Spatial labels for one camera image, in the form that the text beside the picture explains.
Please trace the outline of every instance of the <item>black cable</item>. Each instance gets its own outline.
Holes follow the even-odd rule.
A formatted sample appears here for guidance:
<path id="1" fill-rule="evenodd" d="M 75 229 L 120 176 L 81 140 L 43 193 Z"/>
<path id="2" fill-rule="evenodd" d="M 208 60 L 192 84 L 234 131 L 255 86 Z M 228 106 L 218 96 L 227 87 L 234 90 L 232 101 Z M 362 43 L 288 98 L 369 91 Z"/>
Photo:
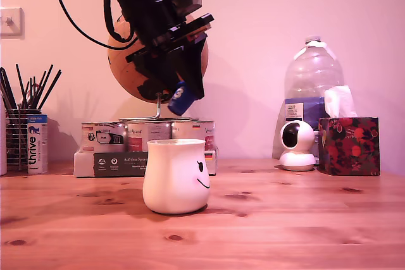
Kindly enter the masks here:
<path id="1" fill-rule="evenodd" d="M 132 25 L 130 26 L 130 35 L 128 38 L 122 38 L 121 35 L 115 32 L 114 30 L 113 16 L 111 15 L 111 0 L 104 0 L 104 21 L 106 22 L 108 33 L 116 41 L 121 42 L 123 44 L 131 41 L 135 33 L 135 30 Z"/>
<path id="2" fill-rule="evenodd" d="M 86 37 L 87 39 L 93 41 L 94 43 L 96 43 L 96 44 L 98 44 L 100 46 L 103 46 L 103 47 L 106 47 L 106 48 L 112 49 L 112 50 L 126 50 L 129 47 L 131 47 L 138 40 L 138 37 L 136 37 L 133 41 L 131 41 L 129 44 L 127 44 L 124 47 L 113 47 L 113 46 L 109 46 L 107 44 L 103 44 L 102 42 L 99 42 L 98 40 L 88 36 L 85 32 L 83 32 L 82 29 L 79 28 L 76 25 L 76 23 L 73 21 L 73 19 L 70 17 L 70 15 L 68 13 L 68 10 L 65 8 L 65 5 L 63 4 L 63 1 L 62 0 L 58 0 L 58 1 L 59 1 L 60 5 L 61 5 L 61 7 L 63 9 L 63 12 L 65 13 L 66 17 L 69 19 L 70 23 L 76 28 L 76 30 L 78 30 L 84 37 Z"/>

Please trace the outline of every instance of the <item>blue object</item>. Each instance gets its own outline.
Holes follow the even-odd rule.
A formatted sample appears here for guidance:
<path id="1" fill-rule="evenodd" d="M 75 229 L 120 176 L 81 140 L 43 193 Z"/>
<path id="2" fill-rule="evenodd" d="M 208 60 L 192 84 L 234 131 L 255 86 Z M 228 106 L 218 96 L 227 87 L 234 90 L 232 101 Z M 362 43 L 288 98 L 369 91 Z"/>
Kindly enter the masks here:
<path id="1" fill-rule="evenodd" d="M 320 118 L 327 118 L 329 115 L 325 111 L 325 98 L 324 97 L 300 97 L 290 98 L 285 100 L 285 105 L 288 104 L 303 104 L 304 121 L 308 123 L 312 129 L 318 129 L 318 120 Z M 296 118 L 286 118 L 286 122 L 292 120 L 302 120 Z"/>
<path id="2" fill-rule="evenodd" d="M 27 123 L 47 123 L 45 114 L 30 114 L 27 117 Z"/>
<path id="3" fill-rule="evenodd" d="M 196 101 L 197 98 L 191 92 L 190 88 L 188 88 L 185 82 L 179 82 L 177 87 L 177 91 L 174 93 L 171 101 L 169 102 L 168 109 L 177 116 L 181 116 L 188 108 L 190 108 L 192 103 Z"/>

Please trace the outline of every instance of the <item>smiley face mug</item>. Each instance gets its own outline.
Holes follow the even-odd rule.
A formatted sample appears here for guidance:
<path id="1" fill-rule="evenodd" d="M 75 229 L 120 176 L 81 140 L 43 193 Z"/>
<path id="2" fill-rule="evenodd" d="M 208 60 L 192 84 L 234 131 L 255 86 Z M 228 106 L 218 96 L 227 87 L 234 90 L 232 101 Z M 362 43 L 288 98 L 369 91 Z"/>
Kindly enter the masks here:
<path id="1" fill-rule="evenodd" d="M 185 214 L 203 208 L 209 197 L 204 140 L 170 139 L 147 143 L 143 198 L 150 210 Z"/>

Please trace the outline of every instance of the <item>blue and white can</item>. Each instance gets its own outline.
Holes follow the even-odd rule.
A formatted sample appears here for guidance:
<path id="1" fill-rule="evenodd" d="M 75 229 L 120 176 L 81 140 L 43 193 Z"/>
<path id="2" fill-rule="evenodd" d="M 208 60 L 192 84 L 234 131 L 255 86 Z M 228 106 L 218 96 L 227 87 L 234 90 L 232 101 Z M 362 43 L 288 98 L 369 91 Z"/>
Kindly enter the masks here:
<path id="1" fill-rule="evenodd" d="M 27 159 L 29 174 L 48 172 L 47 116 L 31 114 L 27 118 Z"/>

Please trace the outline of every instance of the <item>security camera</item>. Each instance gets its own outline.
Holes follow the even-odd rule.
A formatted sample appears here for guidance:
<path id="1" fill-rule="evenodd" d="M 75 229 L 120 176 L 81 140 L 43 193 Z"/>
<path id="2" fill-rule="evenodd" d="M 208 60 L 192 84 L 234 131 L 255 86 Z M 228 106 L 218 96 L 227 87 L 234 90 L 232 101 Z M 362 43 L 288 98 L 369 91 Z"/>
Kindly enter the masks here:
<path id="1" fill-rule="evenodd" d="M 312 127 L 305 121 L 294 120 L 286 123 L 280 131 L 284 152 L 280 157 L 283 169 L 290 171 L 311 171 L 315 157 L 309 150 L 315 142 Z"/>

